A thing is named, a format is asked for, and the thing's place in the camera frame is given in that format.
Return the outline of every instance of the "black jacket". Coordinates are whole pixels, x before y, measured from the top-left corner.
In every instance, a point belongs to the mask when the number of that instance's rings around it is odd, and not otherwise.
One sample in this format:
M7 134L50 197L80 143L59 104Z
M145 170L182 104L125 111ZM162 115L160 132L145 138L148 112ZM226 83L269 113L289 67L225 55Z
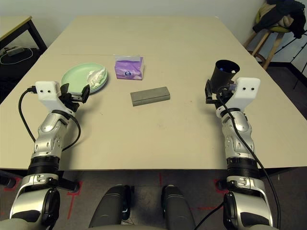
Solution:
M267 0L267 3L276 4L276 6L261 18L260 22L253 27L253 30L257 33L264 28L276 24L285 15L290 14L294 21L289 30L294 33L294 37L301 38L306 23L304 15L305 5L294 0Z

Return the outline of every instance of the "power strip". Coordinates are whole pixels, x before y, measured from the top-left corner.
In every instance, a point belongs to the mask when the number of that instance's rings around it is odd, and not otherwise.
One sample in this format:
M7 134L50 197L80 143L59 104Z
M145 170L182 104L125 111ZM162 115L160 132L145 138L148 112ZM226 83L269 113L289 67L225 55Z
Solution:
M8 54L8 56L11 57L11 56L14 56L14 55L16 55L16 54L22 53L22 52L24 52L24 51L25 51L24 48L22 48L22 47L16 47L16 48L7 50L6 53Z

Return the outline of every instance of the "gray carpet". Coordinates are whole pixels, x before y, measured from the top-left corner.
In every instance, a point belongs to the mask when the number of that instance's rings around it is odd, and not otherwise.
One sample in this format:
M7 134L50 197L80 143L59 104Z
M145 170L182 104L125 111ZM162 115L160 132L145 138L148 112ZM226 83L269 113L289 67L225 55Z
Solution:
M307 118L306 88L299 82L297 88L292 90L296 79L293 78L288 69L268 68L268 73ZM283 230L307 229L306 174L307 167L303 167L272 176L281 203ZM165 227L160 207L161 190L165 184L175 184L180 188L190 205L195 221L199 222L222 202L223 193L216 189L214 180L223 179L225 176L225 170L65 172L65 178L81 181L82 187L80 194L73 198L67 194L67 191L60 190L60 217L54 229L86 229L104 193L117 184L135 186L134 206L131 209L129 223ZM276 220L276 206L272 192L266 180L265 183L273 219ZM6 190L3 186L0 186L0 220L9 217L17 190L18 186L13 190ZM213 214L199 229L225 229L222 210Z
M307 87L299 81L293 89L297 78L288 68L268 67L267 73L307 119Z

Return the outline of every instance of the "black cup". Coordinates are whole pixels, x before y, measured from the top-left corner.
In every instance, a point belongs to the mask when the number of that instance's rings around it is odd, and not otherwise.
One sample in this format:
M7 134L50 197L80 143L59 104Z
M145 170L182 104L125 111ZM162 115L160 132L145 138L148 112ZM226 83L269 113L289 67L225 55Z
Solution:
M215 63L213 75L210 79L211 92L217 93L217 90L233 78L240 71L240 67L233 61L219 60Z

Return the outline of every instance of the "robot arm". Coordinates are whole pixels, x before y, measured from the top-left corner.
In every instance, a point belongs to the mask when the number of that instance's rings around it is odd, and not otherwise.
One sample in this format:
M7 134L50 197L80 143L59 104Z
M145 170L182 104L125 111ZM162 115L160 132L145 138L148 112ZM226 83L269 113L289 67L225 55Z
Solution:
M254 151L251 125L243 113L257 95L260 80L238 78L219 98L232 114L240 136ZM222 121L227 161L227 188L224 196L224 225L228 230L247 230L256 225L273 227L272 215L257 162L235 132L233 122L219 100L212 99L210 80L206 84L206 103L215 104L216 114Z
M50 113L38 129L34 151L27 176L22 180L6 224L15 224L14 229L52 229L59 217L60 197L56 187L59 185L59 161L67 126L75 121L74 113L79 104L85 103L89 96L89 85L82 96L74 97L67 93L68 85L61 88L54 81L36 82L39 100Z

